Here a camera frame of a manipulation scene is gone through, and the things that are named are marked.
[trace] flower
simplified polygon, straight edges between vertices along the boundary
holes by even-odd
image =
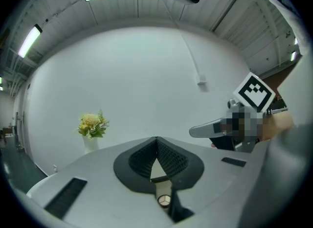
[[[82,122],[79,125],[78,132],[83,136],[87,136],[89,139],[103,137],[109,126],[109,121],[103,117],[101,110],[98,115],[83,114],[80,120]]]
[[[82,122],[83,124],[93,126],[99,122],[99,118],[96,114],[84,114],[82,116]]]
[[[80,124],[79,129],[85,129],[85,128],[87,128],[87,127],[88,127],[87,124]]]

